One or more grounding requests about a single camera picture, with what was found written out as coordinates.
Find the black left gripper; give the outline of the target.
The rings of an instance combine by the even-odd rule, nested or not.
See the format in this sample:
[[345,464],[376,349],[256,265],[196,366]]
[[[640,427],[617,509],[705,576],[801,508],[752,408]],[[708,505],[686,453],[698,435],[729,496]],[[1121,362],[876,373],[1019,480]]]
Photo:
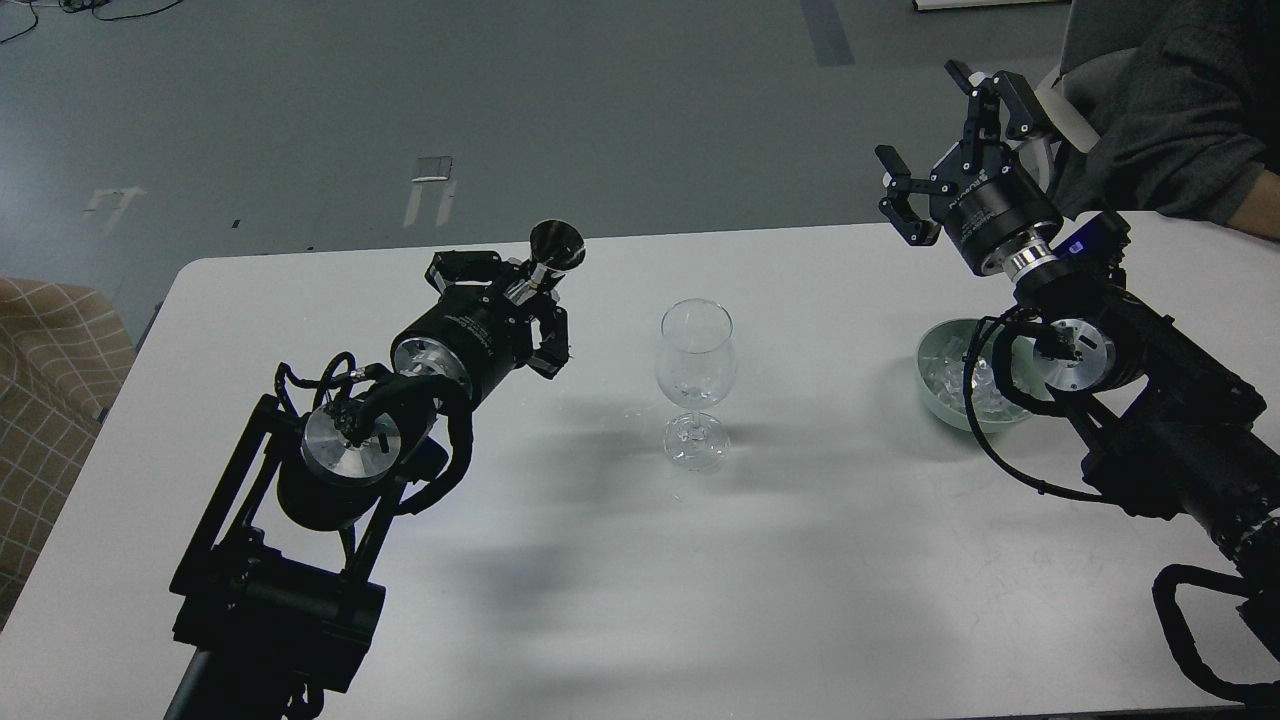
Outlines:
[[[539,301],[530,316],[492,299],[516,282],[516,265],[497,251],[436,252],[425,279],[438,300],[392,341],[393,372],[443,375],[477,406],[525,364],[549,380],[568,363],[568,313],[558,302]],[[534,320],[539,342],[532,348]]]

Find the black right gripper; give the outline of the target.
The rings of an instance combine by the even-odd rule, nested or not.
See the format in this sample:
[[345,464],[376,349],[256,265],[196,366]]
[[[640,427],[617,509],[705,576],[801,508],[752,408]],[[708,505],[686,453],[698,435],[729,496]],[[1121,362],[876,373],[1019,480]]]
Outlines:
[[[934,245],[941,224],[972,274],[993,275],[1028,238],[1047,242],[1062,228],[1061,213],[1016,152],[1028,147],[1038,178],[1051,181],[1053,122],[1024,76],[988,76],[959,60],[946,61],[945,69],[966,95],[961,138],[934,164],[929,179],[913,178],[896,147],[877,145],[887,174],[877,208],[913,247]],[[933,197],[934,220],[913,209],[914,195]]]

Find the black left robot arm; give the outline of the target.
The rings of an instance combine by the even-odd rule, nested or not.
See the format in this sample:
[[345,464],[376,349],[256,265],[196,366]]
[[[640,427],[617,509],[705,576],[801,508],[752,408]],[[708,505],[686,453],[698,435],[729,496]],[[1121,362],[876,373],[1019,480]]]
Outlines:
[[173,635],[195,655],[166,717],[315,719],[349,689],[384,609],[371,575],[392,523],[462,482],[474,414],[509,373],[567,364],[556,287],[584,258],[579,240],[536,240],[522,261],[440,251],[425,273],[439,297],[388,364],[276,368],[172,579]]

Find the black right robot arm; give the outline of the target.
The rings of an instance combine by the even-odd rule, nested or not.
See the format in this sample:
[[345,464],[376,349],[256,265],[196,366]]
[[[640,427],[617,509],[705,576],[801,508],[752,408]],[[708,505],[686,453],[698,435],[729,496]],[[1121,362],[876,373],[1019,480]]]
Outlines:
[[966,99],[961,136],[924,178],[895,147],[878,146],[886,172],[878,206],[911,246],[946,234],[974,275],[1012,282],[1014,305],[979,320],[964,374],[989,348],[1005,398],[1069,420],[1087,448],[1087,491],[1011,465],[1005,471],[1041,495],[1132,516],[1196,519],[1235,573],[1184,564],[1158,573],[1152,596],[1167,647],[1202,691],[1276,707],[1276,683],[1231,683],[1213,673],[1178,606],[1184,585],[1239,597],[1243,623],[1277,652],[1277,454],[1252,430],[1263,397],[1126,288],[1130,228],[1117,213],[1105,210],[1055,242],[1062,215],[1018,152],[1046,151],[1065,132],[1027,79],[974,73],[955,60],[945,68]]

